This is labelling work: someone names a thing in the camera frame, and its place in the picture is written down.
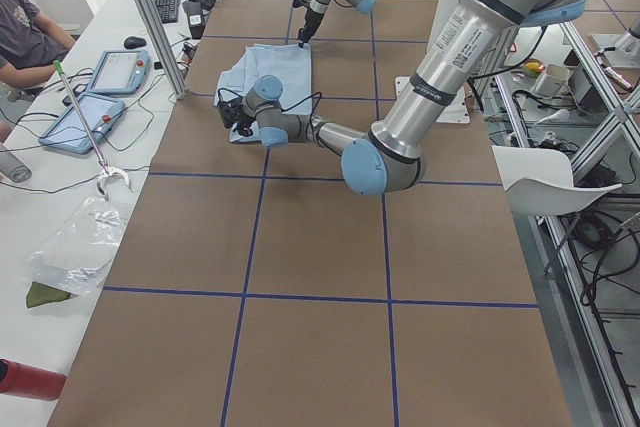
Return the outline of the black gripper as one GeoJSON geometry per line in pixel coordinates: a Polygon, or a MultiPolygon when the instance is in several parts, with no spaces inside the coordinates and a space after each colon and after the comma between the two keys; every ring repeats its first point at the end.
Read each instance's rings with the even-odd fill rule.
{"type": "Polygon", "coordinates": [[[297,46],[299,48],[304,48],[307,46],[309,41],[314,37],[317,30],[319,29],[323,19],[323,13],[316,12],[311,8],[309,10],[306,10],[304,17],[304,26],[298,30],[297,46]]]}
{"type": "Polygon", "coordinates": [[[254,117],[242,117],[236,122],[234,132],[240,137],[249,138],[256,135],[254,128],[256,127],[256,120],[254,117]]]}

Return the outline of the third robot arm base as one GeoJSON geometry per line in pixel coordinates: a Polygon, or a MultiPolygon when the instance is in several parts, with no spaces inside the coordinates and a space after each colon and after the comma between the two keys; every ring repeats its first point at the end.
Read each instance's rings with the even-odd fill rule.
{"type": "Polygon", "coordinates": [[[593,34],[597,49],[616,68],[639,68],[639,17],[623,34],[593,34]]]}

